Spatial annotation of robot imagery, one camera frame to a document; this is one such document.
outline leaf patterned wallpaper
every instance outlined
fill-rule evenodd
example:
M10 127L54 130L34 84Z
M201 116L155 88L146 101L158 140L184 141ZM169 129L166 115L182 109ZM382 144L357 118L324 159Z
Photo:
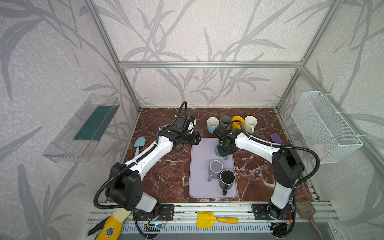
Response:
M94 2L120 61L299 61L331 4L331 0ZM276 106L293 71L125 70L140 104L148 107L175 107L183 100L191 106Z
M79 239L137 112L82 1L0 0L0 19L0 239ZM91 93L121 104L91 159L43 157Z
M381 153L384 153L383 5L383 0L345 1L306 66ZM301 77L280 112L295 144L305 146L290 116L303 91L313 89ZM306 164L310 169L313 167L313 161ZM384 177L361 149L339 163L322 164L312 181L321 199L332 202L351 240L382 239Z

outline light blue mug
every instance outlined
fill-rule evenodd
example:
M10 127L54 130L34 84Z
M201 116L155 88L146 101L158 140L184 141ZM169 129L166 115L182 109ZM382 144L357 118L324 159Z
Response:
M210 117L207 120L207 128L208 128L209 133L213 133L214 130L218 127L219 123L220 123L220 121L217 118Z

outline purple scraper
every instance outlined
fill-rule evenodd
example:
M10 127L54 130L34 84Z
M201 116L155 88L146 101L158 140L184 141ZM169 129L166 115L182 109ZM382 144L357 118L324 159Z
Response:
M269 136L271 137L272 142L283 144L283 140L281 139L279 134L270 134Z

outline wire mesh basket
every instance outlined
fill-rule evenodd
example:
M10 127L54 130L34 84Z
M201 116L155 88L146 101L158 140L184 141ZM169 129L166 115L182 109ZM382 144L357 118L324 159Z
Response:
M291 115L321 163L339 162L362 146L359 136L319 91L303 92Z

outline purple tray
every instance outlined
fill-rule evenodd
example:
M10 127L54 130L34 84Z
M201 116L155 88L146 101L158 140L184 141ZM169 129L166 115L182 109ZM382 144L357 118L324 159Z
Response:
M215 155L217 138L202 138L198 145L192 145L191 166L189 175L189 195L195 198L235 198L237 196L237 183L223 196L223 190L219 187L219 179L212 179L208 182L208 168L213 160L219 160L223 169L230 169L235 172L233 155L228 160Z

